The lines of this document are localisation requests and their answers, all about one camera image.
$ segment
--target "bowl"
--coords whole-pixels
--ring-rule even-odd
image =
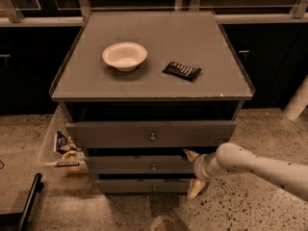
[[[106,64],[119,71],[131,71],[141,64],[147,56],[143,46],[134,42],[121,42],[109,46],[102,57]]]

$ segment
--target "black metal pole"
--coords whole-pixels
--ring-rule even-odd
[[[30,189],[25,207],[23,208],[22,216],[17,229],[18,231],[24,231],[27,226],[28,218],[30,216],[31,209],[39,189],[40,179],[41,179],[41,174],[37,173],[32,183],[32,187]]]

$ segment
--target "gray tabletop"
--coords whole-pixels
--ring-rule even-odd
[[[110,45],[147,50],[135,70],[102,61]],[[162,73],[170,62],[201,67],[191,83]],[[209,12],[93,13],[52,94],[55,101],[111,99],[250,99],[252,90]]]

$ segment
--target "speckled concrete floor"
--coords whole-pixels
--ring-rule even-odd
[[[0,116],[0,160],[5,164],[0,169],[0,214],[22,209],[40,172],[44,189],[29,219],[31,231],[154,231],[162,222],[168,224],[160,230],[169,231],[308,231],[308,203],[252,174],[215,179],[193,200],[181,194],[105,195],[88,174],[38,164],[51,117]],[[308,111],[291,122],[279,109],[242,110],[231,141],[262,156],[308,166]]]

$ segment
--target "dresser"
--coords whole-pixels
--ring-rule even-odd
[[[147,50],[135,70],[102,61],[114,43]],[[65,128],[103,193],[185,193],[183,148],[210,153],[229,141],[254,88],[211,12],[93,13],[52,88]],[[162,71],[201,67],[194,82]]]

